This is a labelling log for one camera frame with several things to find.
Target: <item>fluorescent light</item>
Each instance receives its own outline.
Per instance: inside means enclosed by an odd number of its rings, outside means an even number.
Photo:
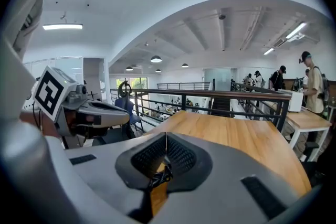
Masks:
[[[43,25],[44,30],[55,30],[55,29],[83,29],[82,24],[52,24]]]
[[[267,52],[264,53],[264,55],[268,55],[271,51],[274,51],[274,48],[270,48]]]
[[[152,57],[151,62],[162,62],[162,59],[160,56],[155,55]]]
[[[298,31],[300,31],[301,29],[303,29],[305,26],[307,25],[307,23],[301,23],[297,28],[295,28],[286,38],[289,39],[292,36],[294,36]]]

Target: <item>black railing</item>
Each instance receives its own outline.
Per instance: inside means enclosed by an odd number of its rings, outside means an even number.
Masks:
[[[288,111],[288,105],[289,100],[291,98],[290,95],[278,93],[271,90],[262,89],[261,92],[250,92],[249,90],[246,91],[246,85],[239,85],[239,83],[236,83],[235,87],[238,89],[238,91],[204,91],[204,90],[175,90],[175,89],[168,89],[168,90],[160,90],[160,89],[132,89],[134,92],[134,103],[135,103],[135,112],[138,116],[143,116],[144,118],[148,117],[151,119],[154,119],[158,122],[163,122],[162,120],[158,119],[157,117],[153,115],[147,115],[143,111],[139,111],[139,108],[141,109],[147,109],[149,111],[155,112],[155,115],[173,115],[173,113],[167,112],[167,111],[160,111],[153,107],[144,106],[143,103],[139,104],[139,100],[141,102],[146,101],[150,103],[156,103],[156,104],[162,104],[162,105],[171,105],[172,107],[175,107],[176,110],[188,110],[191,109],[192,111],[207,111],[207,112],[221,112],[222,114],[226,115],[242,115],[249,117],[250,119],[257,119],[257,118],[265,118],[268,121],[271,121],[279,131],[282,130],[283,124],[286,119],[287,111]],[[156,93],[156,94],[168,94],[168,95],[180,95],[181,101],[177,104],[173,103],[167,103],[167,102],[161,102],[157,100],[149,100],[149,99],[143,99],[142,96],[148,95],[149,93]],[[256,110],[260,114],[256,114],[253,112],[250,112],[249,110],[245,112],[238,112],[238,111],[229,111],[229,110],[219,110],[219,109],[212,109],[212,107],[209,105],[209,107],[199,107],[199,106],[190,106],[187,104],[187,97],[207,97],[207,98],[227,98],[227,99],[236,99],[236,100],[245,100],[248,101],[248,103],[253,104],[251,101],[271,101],[276,102],[278,108],[274,113],[265,114],[263,113],[259,108],[256,108]]]
[[[212,82],[177,82],[177,83],[158,83],[157,88],[159,90],[202,90],[207,91],[215,90],[215,79]]]
[[[231,82],[231,90],[239,93],[263,93],[263,94],[268,94],[268,95],[274,95],[274,94],[279,94],[277,91],[265,89],[265,88],[260,88],[260,87],[254,87],[246,84],[241,84],[241,83],[235,83]],[[265,118],[268,121],[272,121],[272,123],[278,127],[278,130],[282,130],[282,127],[284,126],[286,115],[288,112],[288,106],[289,106],[289,100],[288,101],[277,101],[277,106],[276,109],[273,108],[271,105],[267,104],[265,101],[270,101],[270,102],[276,102],[274,100],[258,100],[257,104],[254,104],[254,102],[251,102],[251,100],[247,99],[238,99],[238,103],[243,107],[244,111],[246,113],[249,113],[249,111],[254,108],[256,111],[258,111],[260,114],[255,114],[253,116],[253,119],[259,119],[259,118]],[[258,104],[263,104],[267,108],[269,108],[269,113],[270,114],[265,114],[263,110],[260,109]],[[270,117],[269,115],[285,115],[284,117]]]

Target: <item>white box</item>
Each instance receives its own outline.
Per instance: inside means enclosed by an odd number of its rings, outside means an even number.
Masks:
[[[289,101],[289,112],[300,112],[301,111],[301,105],[303,100],[303,93],[302,92],[293,92],[289,90],[278,90],[278,92],[289,94],[291,95],[291,99]]]

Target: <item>beige shirt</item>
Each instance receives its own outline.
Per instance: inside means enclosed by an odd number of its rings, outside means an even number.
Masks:
[[[307,109],[314,113],[321,113],[324,109],[323,101],[318,95],[323,92],[323,80],[318,68],[312,68],[308,75],[308,90],[316,89],[317,93],[307,96]]]

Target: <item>metal railing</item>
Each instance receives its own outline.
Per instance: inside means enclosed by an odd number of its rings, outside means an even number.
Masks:
[[[156,114],[166,114],[166,115],[173,115],[173,113],[168,113],[166,111],[159,111],[157,109],[154,109],[152,107],[144,106],[143,102],[147,101],[150,103],[157,103],[157,104],[164,104],[164,105],[172,105],[177,108],[177,110],[197,110],[197,111],[207,111],[207,112],[217,112],[222,114],[233,114],[233,115],[242,115],[249,117],[250,119],[255,119],[255,117],[258,118],[265,118],[268,121],[271,121],[279,131],[282,130],[283,124],[286,119],[287,111],[288,111],[288,105],[289,100],[291,98],[290,95],[278,93],[271,90],[262,90],[263,92],[249,92],[246,90],[243,90],[243,87],[239,85],[239,83],[236,83],[235,85],[237,88],[239,88],[239,91],[204,91],[204,90],[175,90],[175,89],[168,89],[168,90],[160,90],[160,89],[132,89],[134,92],[134,104],[135,104],[135,112],[138,116],[143,116],[144,118],[152,118],[158,122],[163,122],[162,120],[153,117],[152,115],[148,115],[144,113],[143,109],[156,112]],[[166,102],[161,102],[158,100],[149,100],[144,99],[144,95],[148,95],[149,93],[156,93],[156,94],[168,94],[168,95],[180,95],[181,101],[178,104],[171,104]],[[245,100],[249,101],[249,103],[252,103],[251,101],[271,101],[276,102],[278,109],[274,113],[265,114],[263,113],[259,108],[256,108],[256,111],[260,112],[260,114],[256,114],[253,112],[245,111],[245,112],[238,112],[238,111],[229,111],[229,110],[220,110],[220,109],[212,109],[209,108],[203,108],[198,106],[190,106],[187,105],[187,96],[191,97],[208,97],[208,98],[227,98],[227,99],[237,99],[239,100]]]
[[[215,90],[215,79],[211,82],[177,82],[177,83],[158,83],[159,90]]]

